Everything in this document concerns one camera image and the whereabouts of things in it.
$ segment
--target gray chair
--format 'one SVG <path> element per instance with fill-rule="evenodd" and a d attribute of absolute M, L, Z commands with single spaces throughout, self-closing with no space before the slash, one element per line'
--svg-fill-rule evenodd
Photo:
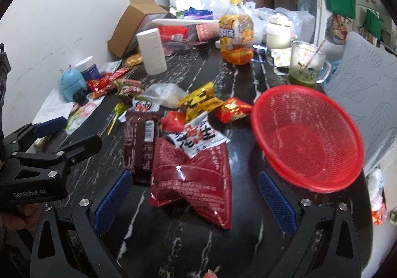
<path fill-rule="evenodd" d="M 397 141 L 397 58 L 350 32 L 325 92 L 357 124 L 369 174 Z"/>

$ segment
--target yellow bottle cap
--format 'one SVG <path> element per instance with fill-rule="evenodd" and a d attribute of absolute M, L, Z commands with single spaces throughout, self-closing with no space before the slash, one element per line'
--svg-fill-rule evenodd
<path fill-rule="evenodd" d="M 241 0 L 230 0 L 230 4 L 241 4 Z"/>

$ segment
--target hand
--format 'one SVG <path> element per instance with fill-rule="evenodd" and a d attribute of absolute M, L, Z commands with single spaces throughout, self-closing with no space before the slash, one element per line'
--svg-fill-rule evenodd
<path fill-rule="evenodd" d="M 218 278 L 218 276 L 211 269 L 208 269 L 203 278 Z"/>
<path fill-rule="evenodd" d="M 3 217 L 8 230 L 19 231 L 26 229 L 30 232 L 35 232 L 38 218 L 40 217 L 40 214 L 37 211 L 38 204 L 29 204 L 25 205 L 23 208 L 23 212 L 26 216 L 24 219 L 8 213 L 1 213 L 1 217 Z"/>

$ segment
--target cardboard box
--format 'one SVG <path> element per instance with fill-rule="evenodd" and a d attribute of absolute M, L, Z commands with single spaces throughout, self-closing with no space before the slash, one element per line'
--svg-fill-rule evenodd
<path fill-rule="evenodd" d="M 126 58 L 138 46 L 136 34 L 150 29 L 148 25 L 152 20 L 163 19 L 167 14 L 154 0 L 130 0 L 108 41 L 108 50 L 119 58 Z"/>

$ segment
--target green liquid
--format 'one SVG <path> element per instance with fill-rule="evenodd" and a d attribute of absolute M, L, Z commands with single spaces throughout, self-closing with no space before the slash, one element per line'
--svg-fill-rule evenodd
<path fill-rule="evenodd" d="M 294 73 L 291 73 L 291 71 L 288 74 L 288 80 L 289 83 L 291 85 L 300 85 L 300 86 L 306 86 L 306 87 L 310 87 L 310 88 L 315 88 L 316 86 L 316 81 L 317 80 L 303 80 L 302 78 L 300 78 L 299 76 L 295 76 Z"/>

